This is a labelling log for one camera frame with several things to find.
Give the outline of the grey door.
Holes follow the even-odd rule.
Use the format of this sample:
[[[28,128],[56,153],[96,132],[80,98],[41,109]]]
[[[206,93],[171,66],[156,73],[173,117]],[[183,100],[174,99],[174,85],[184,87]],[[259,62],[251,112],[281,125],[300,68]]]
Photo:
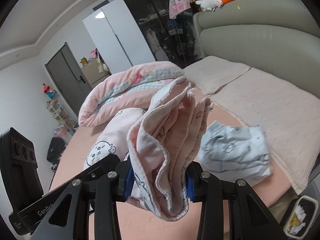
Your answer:
[[[85,78],[70,47],[65,43],[44,65],[62,97],[78,115],[92,87]]]

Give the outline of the pink folded quilt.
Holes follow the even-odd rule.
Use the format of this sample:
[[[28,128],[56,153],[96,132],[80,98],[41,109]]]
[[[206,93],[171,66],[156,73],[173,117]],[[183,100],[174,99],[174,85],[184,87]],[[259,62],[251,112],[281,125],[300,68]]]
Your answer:
[[[123,109],[147,109],[154,94],[183,75],[184,71],[169,61],[139,64],[112,74],[88,94],[80,108],[78,124],[96,127]]]

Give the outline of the white bedside waste bin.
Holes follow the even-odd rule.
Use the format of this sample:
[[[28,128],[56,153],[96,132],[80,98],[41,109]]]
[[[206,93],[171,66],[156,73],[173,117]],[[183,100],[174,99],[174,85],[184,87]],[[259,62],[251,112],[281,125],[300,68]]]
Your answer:
[[[284,217],[283,231],[289,239],[304,239],[317,215],[319,203],[309,196],[294,199]]]

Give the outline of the white wardrobe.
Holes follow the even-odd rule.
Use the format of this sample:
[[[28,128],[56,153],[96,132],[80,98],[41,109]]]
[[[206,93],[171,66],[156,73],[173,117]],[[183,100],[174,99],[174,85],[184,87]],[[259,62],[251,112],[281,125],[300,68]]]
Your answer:
[[[83,20],[111,74],[156,59],[124,0],[114,0]]]

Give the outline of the pink cartoon pajama pants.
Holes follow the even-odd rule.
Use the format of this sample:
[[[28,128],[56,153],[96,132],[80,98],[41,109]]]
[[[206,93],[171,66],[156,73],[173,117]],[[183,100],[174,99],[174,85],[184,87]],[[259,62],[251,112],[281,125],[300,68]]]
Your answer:
[[[108,155],[130,160],[135,182],[128,202],[173,222],[189,209],[185,172],[197,156],[212,102],[195,100],[191,83],[179,77],[161,88],[147,110],[127,108],[107,124],[84,168]]]

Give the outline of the dark glass wardrobe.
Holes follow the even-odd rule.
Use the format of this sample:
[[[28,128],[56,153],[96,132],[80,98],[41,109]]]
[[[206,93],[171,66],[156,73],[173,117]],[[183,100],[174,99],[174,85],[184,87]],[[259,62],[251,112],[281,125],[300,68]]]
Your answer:
[[[196,5],[169,17],[170,0],[124,0],[157,61],[171,61],[180,68],[199,61],[193,15]]]

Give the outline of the pink hanging child dress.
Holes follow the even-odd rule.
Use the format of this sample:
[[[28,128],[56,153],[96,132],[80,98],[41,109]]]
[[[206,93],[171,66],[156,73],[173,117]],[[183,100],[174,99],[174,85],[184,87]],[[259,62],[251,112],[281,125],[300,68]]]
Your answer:
[[[169,18],[172,20],[188,9],[190,9],[188,0],[169,0]]]

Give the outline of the grey shoe cabinet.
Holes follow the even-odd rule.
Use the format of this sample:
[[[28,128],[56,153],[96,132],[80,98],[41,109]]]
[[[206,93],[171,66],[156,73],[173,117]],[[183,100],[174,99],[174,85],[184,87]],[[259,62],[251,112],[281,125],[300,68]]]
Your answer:
[[[99,66],[97,61],[94,60],[81,68],[82,73],[92,88],[103,82],[110,75],[108,72],[99,72]]]

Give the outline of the pile of folded clothes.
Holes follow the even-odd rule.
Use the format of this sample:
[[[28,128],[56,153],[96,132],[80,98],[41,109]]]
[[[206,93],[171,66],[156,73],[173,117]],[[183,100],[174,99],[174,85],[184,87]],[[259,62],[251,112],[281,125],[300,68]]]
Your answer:
[[[214,121],[202,137],[197,158],[204,171],[224,181],[244,179],[254,186],[272,174],[270,150],[259,126]]]

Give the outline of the beige pillow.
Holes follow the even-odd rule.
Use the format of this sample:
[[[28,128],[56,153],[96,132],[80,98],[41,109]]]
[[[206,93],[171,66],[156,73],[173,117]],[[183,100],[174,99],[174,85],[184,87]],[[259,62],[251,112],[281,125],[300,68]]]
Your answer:
[[[243,63],[208,56],[185,76],[220,108],[263,129],[271,155],[300,194],[319,155],[319,99]]]

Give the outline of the white shelf rack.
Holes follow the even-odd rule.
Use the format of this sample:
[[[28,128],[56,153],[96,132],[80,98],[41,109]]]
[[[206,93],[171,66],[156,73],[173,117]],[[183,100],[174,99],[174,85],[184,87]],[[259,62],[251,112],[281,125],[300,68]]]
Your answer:
[[[51,113],[52,117],[60,124],[66,127],[68,131],[74,131],[77,122],[75,122],[66,112],[64,107],[57,100],[49,100],[46,103],[46,109]]]

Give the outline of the green bed headboard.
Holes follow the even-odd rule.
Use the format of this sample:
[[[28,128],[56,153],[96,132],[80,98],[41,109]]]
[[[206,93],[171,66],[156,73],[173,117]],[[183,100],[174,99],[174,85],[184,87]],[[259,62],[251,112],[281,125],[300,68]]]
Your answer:
[[[319,26],[301,0],[236,0],[193,16],[203,57],[244,63],[319,96]]]

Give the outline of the colourful plush toy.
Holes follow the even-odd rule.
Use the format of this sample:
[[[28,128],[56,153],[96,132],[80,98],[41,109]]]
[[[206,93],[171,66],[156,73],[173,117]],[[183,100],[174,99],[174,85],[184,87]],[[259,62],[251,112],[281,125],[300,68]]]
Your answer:
[[[56,95],[56,90],[52,86],[46,85],[45,83],[43,84],[43,92],[50,99],[53,99],[55,97],[55,95]]]

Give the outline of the black backpack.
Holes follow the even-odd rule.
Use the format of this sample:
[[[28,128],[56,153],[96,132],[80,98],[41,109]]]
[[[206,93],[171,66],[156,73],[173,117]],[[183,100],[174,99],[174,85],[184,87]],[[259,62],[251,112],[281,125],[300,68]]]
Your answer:
[[[47,160],[51,164],[55,164],[58,159],[63,154],[64,150],[66,149],[66,143],[61,137],[52,137],[50,142],[48,152],[47,152]]]

